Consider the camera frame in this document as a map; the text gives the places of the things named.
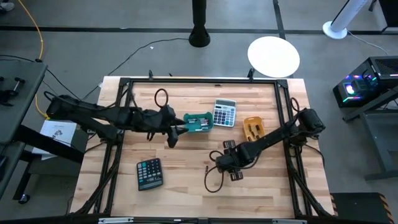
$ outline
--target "calculator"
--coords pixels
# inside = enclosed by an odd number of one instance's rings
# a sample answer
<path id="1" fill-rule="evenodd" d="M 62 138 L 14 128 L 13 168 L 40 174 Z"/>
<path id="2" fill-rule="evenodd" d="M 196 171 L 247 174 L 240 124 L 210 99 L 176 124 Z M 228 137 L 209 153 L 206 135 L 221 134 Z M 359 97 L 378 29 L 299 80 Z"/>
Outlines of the calculator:
<path id="1" fill-rule="evenodd" d="M 150 159 L 137 163 L 138 190 L 149 190 L 163 185 L 160 159 Z"/>
<path id="2" fill-rule="evenodd" d="M 216 99 L 214 105 L 214 125 L 233 127 L 236 116 L 236 101 Z"/>

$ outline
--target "wooden table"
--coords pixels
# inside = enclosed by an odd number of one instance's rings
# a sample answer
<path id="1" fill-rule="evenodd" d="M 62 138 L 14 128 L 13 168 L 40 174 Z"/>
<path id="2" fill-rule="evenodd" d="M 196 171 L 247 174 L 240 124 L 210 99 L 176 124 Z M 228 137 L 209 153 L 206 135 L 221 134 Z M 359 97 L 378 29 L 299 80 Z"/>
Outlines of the wooden table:
<path id="1" fill-rule="evenodd" d="M 99 94 L 99 105 L 106 106 L 115 101 L 119 79 L 120 77 L 105 77 Z M 300 107 L 309 107 L 304 81 L 290 79 L 288 83 L 290 95 L 298 99 Z M 154 93 L 159 88 L 168 91 L 169 105 L 174 108 L 178 118 L 183 118 L 185 113 L 213 112 L 215 98 L 236 100 L 235 126 L 233 128 L 215 126 L 209 133 L 183 134 L 173 149 L 167 146 L 167 136 L 156 134 L 153 140 L 148 142 L 146 134 L 127 131 L 112 216 L 294 217 L 282 143 L 263 151 L 258 163 L 252 169 L 243 171 L 243 180 L 232 182 L 225 174 L 223 188 L 215 194 L 207 192 L 203 185 L 206 165 L 209 167 L 214 165 L 209 159 L 209 152 L 222 151 L 222 142 L 225 140 L 234 139 L 237 144 L 245 140 L 244 118 L 262 117 L 266 133 L 280 127 L 272 85 L 223 84 L 217 87 L 210 83 L 135 83 L 133 92 L 138 106 L 158 110 L 154 103 Z M 159 104 L 163 101 L 164 95 L 159 93 Z M 87 147 L 98 144 L 98 141 L 99 139 L 93 138 Z M 318 143 L 314 140 L 309 139 L 308 144 L 318 148 Z M 98 185 L 105 147 L 103 145 L 85 155 L 71 212 L 78 210 Z M 162 161 L 164 185 L 157 189 L 139 192 L 136 164 L 155 157 L 159 157 Z M 324 209 L 333 214 L 320 155 L 304 147 L 302 159 L 308 188 Z M 209 188 L 216 189 L 220 182 L 220 173 L 212 172 L 208 175 Z M 101 208 L 105 206 L 108 189 L 104 192 Z M 305 212 L 300 190 L 298 196 L 300 208 Z"/>

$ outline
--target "white paper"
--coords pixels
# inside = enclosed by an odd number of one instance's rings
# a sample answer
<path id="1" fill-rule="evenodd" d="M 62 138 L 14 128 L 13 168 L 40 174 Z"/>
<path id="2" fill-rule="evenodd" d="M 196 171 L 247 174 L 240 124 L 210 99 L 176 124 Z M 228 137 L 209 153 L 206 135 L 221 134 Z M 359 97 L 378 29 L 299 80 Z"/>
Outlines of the white paper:
<path id="1" fill-rule="evenodd" d="M 58 140 L 58 142 L 70 146 L 73 135 L 75 134 L 76 123 L 61 121 L 44 121 L 40 134 Z M 55 155 L 44 150 L 33 148 L 32 153 L 42 155 L 42 160 L 50 159 Z"/>

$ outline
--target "yellow object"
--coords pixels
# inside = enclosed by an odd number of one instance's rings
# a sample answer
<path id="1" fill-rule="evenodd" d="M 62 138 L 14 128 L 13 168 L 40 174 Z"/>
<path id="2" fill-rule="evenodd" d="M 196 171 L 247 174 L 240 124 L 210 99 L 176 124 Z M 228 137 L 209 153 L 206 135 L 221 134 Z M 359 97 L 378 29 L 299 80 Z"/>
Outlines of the yellow object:
<path id="1" fill-rule="evenodd" d="M 257 139 L 256 136 L 261 138 L 266 135 L 264 127 L 262 126 L 262 119 L 258 116 L 243 120 L 243 131 L 248 141 L 255 141 Z"/>
<path id="2" fill-rule="evenodd" d="M 43 56 L 43 49 L 44 49 L 44 41 L 43 41 L 42 33 L 40 32 L 40 29 L 39 29 L 39 27 L 37 26 L 35 19 L 33 19 L 32 15 L 31 15 L 30 12 L 27 10 L 27 8 L 25 7 L 24 3 L 22 3 L 21 0 L 18 0 L 18 1 L 19 1 L 19 4 L 21 4 L 21 6 L 24 8 L 26 14 L 27 14 L 27 15 L 30 17 L 30 19 L 32 20 L 33 24 L 36 26 L 37 32 L 39 33 L 40 43 L 41 43 L 39 59 L 42 59 L 42 56 Z M 49 119 L 49 117 L 48 117 L 45 113 L 43 113 L 43 112 L 40 110 L 39 106 L 37 105 L 37 94 L 35 95 L 35 105 L 36 105 L 37 111 L 38 111 L 41 115 L 43 115 L 45 119 Z"/>

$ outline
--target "concrete floor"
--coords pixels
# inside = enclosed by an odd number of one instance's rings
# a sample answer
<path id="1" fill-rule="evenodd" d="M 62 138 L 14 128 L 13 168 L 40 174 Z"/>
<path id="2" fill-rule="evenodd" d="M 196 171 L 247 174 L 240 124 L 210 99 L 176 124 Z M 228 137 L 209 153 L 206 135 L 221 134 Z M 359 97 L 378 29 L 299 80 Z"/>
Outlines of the concrete floor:
<path id="1" fill-rule="evenodd" d="M 332 20 L 346 0 L 279 0 L 285 29 L 321 30 Z M 133 27 L 192 28 L 191 4 L 187 0 L 38 0 L 26 6 L 40 26 L 58 27 Z M 0 25 L 31 26 L 21 6 L 0 15 Z M 272 0 L 209 0 L 207 28 L 277 29 Z M 350 24 L 350 30 L 377 30 L 372 13 L 365 7 Z M 211 44 L 196 49 L 186 40 L 161 42 L 133 56 L 114 75 L 154 75 L 245 77 L 250 68 L 249 44 L 258 37 L 277 34 L 211 34 Z M 44 61 L 59 79 L 78 96 L 84 96 L 114 67 L 138 47 L 153 40 L 187 38 L 188 33 L 96 33 L 43 32 Z M 398 36 L 362 35 L 360 38 L 380 45 L 390 55 L 398 54 Z M 298 50 L 301 64 L 295 78 L 304 78 L 311 107 L 326 125 L 320 137 L 325 155 L 325 170 L 331 192 L 379 192 L 388 199 L 398 222 L 398 179 L 365 182 L 363 176 L 379 170 L 369 140 L 361 124 L 345 124 L 331 89 L 369 56 L 384 52 L 353 37 L 331 40 L 324 35 L 286 35 Z M 36 32 L 0 31 L 0 54 L 37 58 L 40 41 Z M 66 91 L 50 76 L 45 81 L 58 94 Z M 49 102 L 39 90 L 39 106 Z M 98 91 L 87 101 L 96 102 Z M 31 106 L 24 124 L 40 130 L 42 117 Z M 20 162 L 0 201 L 0 219 L 63 215 L 73 195 L 76 177 L 33 177 L 26 205 L 12 201 L 13 191 L 22 175 Z"/>

